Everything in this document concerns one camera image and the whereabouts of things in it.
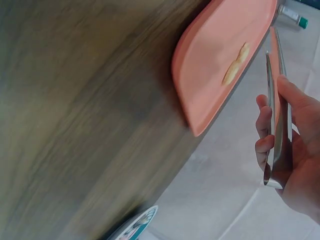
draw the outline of wooden table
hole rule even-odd
[[[170,74],[209,0],[1,0],[0,239],[94,240],[201,138]]]

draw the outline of tiled floor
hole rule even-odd
[[[306,30],[279,19],[288,78],[320,99],[320,11],[288,1],[309,19]],[[201,144],[158,200],[159,211],[140,240],[318,240],[320,227],[261,185],[256,163],[255,98],[267,93],[265,49]]]

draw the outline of metal tongs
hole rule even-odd
[[[266,53],[268,105],[272,109],[268,135],[274,135],[274,148],[266,155],[263,182],[265,186],[284,189],[293,170],[292,115],[291,106],[278,94],[277,79],[274,79],[279,75],[287,75],[279,34],[274,27],[270,28],[270,33],[272,38],[276,38],[277,48],[272,49],[272,54],[274,54],[272,57],[270,53]]]

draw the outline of salmon plastic plate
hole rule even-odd
[[[172,60],[172,75],[193,134],[210,124],[246,69],[277,8],[277,0],[212,0],[183,33]],[[223,79],[242,46],[248,57],[233,81]]]

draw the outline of hand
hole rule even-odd
[[[277,87],[291,105],[292,122],[300,133],[292,131],[293,172],[285,188],[277,189],[277,192],[290,208],[320,224],[320,102],[305,95],[284,76],[277,79]],[[268,107],[267,97],[259,95],[256,103],[260,115],[255,126],[260,139],[255,143],[255,152],[263,170],[275,137],[268,135],[272,110]]]

